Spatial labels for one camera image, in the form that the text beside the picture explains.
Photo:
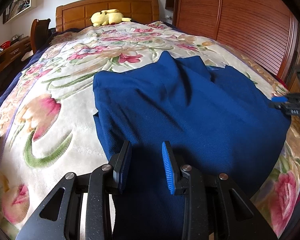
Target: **stuffed animal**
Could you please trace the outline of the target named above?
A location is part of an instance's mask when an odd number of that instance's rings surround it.
[[[117,9],[103,10],[92,15],[91,22],[93,26],[105,26],[108,24],[116,24],[120,22],[129,22],[130,18],[124,18],[123,14]]]

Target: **white floral bedspread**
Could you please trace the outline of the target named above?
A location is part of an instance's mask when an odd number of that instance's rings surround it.
[[[93,120],[93,75],[142,67],[164,50],[173,57],[199,55],[206,65],[231,65],[268,98],[285,91],[261,68],[248,66],[215,41],[160,22],[88,27],[56,36],[0,107],[0,225],[11,239],[67,172],[81,175],[107,162]],[[300,191],[296,123],[276,167],[253,198],[278,236]]]

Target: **brown louvered door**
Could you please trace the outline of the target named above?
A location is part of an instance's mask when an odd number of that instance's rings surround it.
[[[281,79],[292,61],[297,24],[281,0],[179,0],[176,22],[189,34],[241,51]]]

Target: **metal screw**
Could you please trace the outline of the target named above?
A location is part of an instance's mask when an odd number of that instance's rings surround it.
[[[220,173],[219,178],[222,179],[222,180],[227,180],[229,178],[229,176],[228,176],[228,174]]]
[[[101,169],[103,171],[109,171],[111,168],[112,168],[112,166],[110,164],[105,164],[105,165],[102,165],[102,167],[101,167]]]
[[[186,164],[186,165],[183,165],[183,166],[182,166],[182,169],[183,169],[184,171],[191,171],[191,170],[192,170],[192,167],[191,167],[191,165]]]
[[[73,179],[73,177],[74,177],[74,173],[73,172],[68,172],[66,174],[66,179]]]

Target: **headboard panel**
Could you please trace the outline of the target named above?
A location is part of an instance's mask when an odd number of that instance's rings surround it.
[[[159,20],[158,0],[81,0],[57,7],[57,32],[92,26],[91,16],[109,9],[118,9],[124,17],[142,24]]]

